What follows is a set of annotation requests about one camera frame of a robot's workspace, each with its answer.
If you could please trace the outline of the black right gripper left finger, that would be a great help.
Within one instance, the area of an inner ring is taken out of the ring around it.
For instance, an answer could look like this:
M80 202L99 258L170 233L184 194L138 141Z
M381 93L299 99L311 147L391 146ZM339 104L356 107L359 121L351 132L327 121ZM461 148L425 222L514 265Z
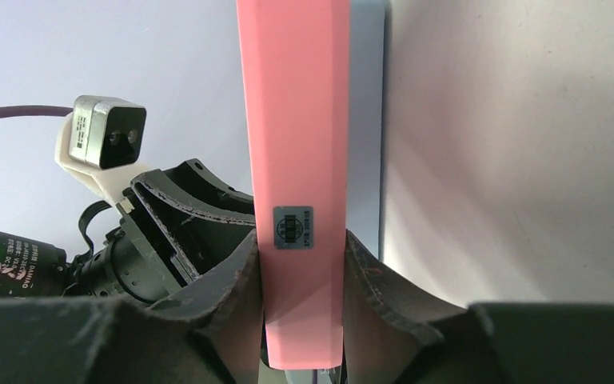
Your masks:
M255 383L257 235L149 308L119 298L0 298L0 383Z

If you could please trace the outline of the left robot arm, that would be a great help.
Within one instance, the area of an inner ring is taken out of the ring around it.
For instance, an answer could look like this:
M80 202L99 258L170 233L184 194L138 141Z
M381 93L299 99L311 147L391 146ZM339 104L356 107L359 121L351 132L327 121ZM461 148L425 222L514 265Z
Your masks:
M255 226L252 197L197 159L139 174L114 209L118 226L72 260L0 232L0 298L120 296L150 306L224 261Z

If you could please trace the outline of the light blue power strip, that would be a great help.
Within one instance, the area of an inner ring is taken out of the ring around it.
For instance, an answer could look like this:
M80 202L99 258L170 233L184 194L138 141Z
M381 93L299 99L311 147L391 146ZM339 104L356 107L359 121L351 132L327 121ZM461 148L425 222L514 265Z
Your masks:
M351 2L346 226L375 257L380 249L385 16L381 1Z

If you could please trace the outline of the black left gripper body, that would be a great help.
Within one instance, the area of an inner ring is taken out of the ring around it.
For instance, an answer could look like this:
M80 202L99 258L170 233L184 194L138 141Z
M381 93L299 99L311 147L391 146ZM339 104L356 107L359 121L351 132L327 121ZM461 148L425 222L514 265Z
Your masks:
M74 295L155 303L230 256L255 227L253 198L198 159L139 174L105 246L74 259Z

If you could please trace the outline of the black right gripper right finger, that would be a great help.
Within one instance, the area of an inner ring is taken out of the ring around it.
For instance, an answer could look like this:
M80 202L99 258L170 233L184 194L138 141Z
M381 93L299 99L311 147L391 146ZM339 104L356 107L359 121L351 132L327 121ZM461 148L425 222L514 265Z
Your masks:
M614 383L614 303L460 307L345 243L344 383Z

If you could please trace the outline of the pink triangular socket adapter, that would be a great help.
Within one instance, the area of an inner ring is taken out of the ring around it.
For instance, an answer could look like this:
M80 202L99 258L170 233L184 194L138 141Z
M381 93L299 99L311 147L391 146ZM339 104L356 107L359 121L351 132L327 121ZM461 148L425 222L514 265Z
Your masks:
M339 366L350 4L237 3L268 360Z

